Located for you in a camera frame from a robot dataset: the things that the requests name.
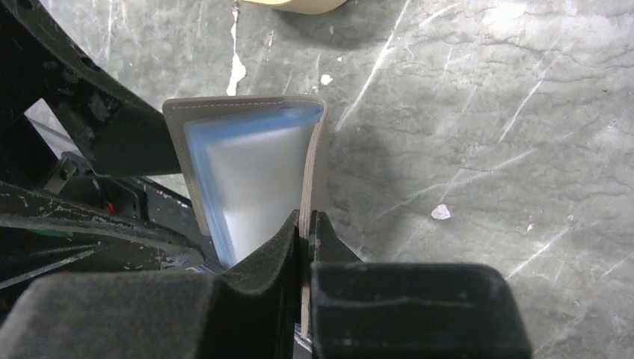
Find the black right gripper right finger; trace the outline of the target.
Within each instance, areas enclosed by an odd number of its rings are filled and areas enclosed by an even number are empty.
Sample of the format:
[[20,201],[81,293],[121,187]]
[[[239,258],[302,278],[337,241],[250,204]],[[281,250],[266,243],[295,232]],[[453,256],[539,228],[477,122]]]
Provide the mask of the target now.
[[310,228],[315,358],[530,358],[507,281],[478,263],[364,263],[323,212]]

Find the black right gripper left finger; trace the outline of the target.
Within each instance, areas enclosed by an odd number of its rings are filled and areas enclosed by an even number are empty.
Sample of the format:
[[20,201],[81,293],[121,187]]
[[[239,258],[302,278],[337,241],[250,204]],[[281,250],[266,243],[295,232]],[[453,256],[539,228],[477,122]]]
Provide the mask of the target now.
[[1,327],[3,358],[290,358],[298,213],[223,274],[60,273],[33,282]]

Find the gold oval tray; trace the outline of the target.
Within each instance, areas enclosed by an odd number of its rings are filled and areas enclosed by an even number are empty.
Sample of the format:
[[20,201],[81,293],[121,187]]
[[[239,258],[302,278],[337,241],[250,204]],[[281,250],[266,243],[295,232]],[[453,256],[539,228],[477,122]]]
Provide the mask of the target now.
[[246,0],[246,2],[290,13],[317,15],[342,6],[346,0]]

